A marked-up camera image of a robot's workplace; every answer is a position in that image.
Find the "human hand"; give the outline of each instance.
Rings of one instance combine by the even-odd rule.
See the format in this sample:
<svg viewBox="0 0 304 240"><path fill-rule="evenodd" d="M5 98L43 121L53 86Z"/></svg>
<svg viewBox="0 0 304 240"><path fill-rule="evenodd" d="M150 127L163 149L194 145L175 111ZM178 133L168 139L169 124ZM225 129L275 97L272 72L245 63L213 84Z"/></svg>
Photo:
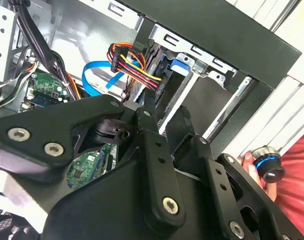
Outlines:
<svg viewBox="0 0 304 240"><path fill-rule="evenodd" d="M275 202L275 199L277 197L277 185L276 183L267 183L266 187L263 188L263 185L261 183L260 177L258 175L257 169L255 165L253 165L253 155L251 152L247 152L245 154L244 160L240 157L237 158L237 162L243 166L246 172L254 179L254 181L266 192L266 194L270 197L270 199Z"/></svg>

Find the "connector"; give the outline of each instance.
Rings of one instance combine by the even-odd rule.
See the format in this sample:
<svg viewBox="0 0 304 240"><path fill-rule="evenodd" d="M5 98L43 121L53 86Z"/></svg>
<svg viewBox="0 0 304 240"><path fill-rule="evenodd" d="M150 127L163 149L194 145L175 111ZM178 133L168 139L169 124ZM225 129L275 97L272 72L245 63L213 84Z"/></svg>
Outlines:
<svg viewBox="0 0 304 240"><path fill-rule="evenodd" d="M113 73L118 72L117 64L120 61L120 55L124 55L126 57L127 54L128 54L128 48L127 47L120 46L120 47L117 47L115 49L114 57L113 57L113 60L112 60L112 66L111 66L111 71Z"/></svg>

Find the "bolt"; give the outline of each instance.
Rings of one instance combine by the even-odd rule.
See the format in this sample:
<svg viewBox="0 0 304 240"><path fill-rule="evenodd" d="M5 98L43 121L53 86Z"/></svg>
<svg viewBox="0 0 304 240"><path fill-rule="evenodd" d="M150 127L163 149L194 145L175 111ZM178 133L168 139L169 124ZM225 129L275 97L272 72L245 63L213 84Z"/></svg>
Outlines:
<svg viewBox="0 0 304 240"><path fill-rule="evenodd" d="M175 200L170 197L163 199L163 207L169 214L175 215L178 213L178 205Z"/></svg>
<svg viewBox="0 0 304 240"><path fill-rule="evenodd" d="M56 142L50 142L44 147L44 151L46 154L53 156L53 157L58 157L61 156L64 152L64 148L62 145L56 143Z"/></svg>
<svg viewBox="0 0 304 240"><path fill-rule="evenodd" d="M7 132L7 136L14 141L22 142L28 140L31 134L24 128L14 127Z"/></svg>
<svg viewBox="0 0 304 240"><path fill-rule="evenodd" d="M283 237L283 240L291 240L290 237L287 236L286 234L283 234L282 237Z"/></svg>
<svg viewBox="0 0 304 240"><path fill-rule="evenodd" d="M200 137L200 141L202 144L206 144L206 140L203 137Z"/></svg>
<svg viewBox="0 0 304 240"><path fill-rule="evenodd" d="M238 237L239 239L243 239L245 237L243 229L241 228L241 226L239 226L239 224L237 222L231 221L230 228L231 228L233 234L236 237Z"/></svg>
<svg viewBox="0 0 304 240"><path fill-rule="evenodd" d="M234 159L232 158L232 157L230 157L230 156L227 156L227 159L228 159L228 161L230 162L230 163L234 163L235 161L234 161Z"/></svg>
<svg viewBox="0 0 304 240"><path fill-rule="evenodd" d="M148 111L144 111L145 115L151 116L151 114Z"/></svg>
<svg viewBox="0 0 304 240"><path fill-rule="evenodd" d="M119 106L120 106L120 104L118 104L118 103L115 102L115 101L111 101L111 104L112 104L113 106L115 106L115 107L119 107Z"/></svg>

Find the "black knob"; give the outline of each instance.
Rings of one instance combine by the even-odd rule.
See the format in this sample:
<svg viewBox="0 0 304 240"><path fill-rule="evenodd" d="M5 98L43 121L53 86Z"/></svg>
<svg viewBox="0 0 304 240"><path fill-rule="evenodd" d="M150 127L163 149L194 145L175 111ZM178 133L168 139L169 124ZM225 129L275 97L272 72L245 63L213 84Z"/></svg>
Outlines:
<svg viewBox="0 0 304 240"><path fill-rule="evenodd" d="M252 154L258 175L265 182L276 183L284 177L285 169L281 166L282 158L278 151L270 146L264 146L256 149Z"/></svg>

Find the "red fabric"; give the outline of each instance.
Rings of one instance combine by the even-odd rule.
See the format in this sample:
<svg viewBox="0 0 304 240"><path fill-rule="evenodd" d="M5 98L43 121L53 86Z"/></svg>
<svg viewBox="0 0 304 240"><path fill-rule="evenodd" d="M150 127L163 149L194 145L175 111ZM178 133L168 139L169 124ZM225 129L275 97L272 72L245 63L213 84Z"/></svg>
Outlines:
<svg viewBox="0 0 304 240"><path fill-rule="evenodd" d="M304 136L282 157L285 177L277 183L276 204L304 235Z"/></svg>

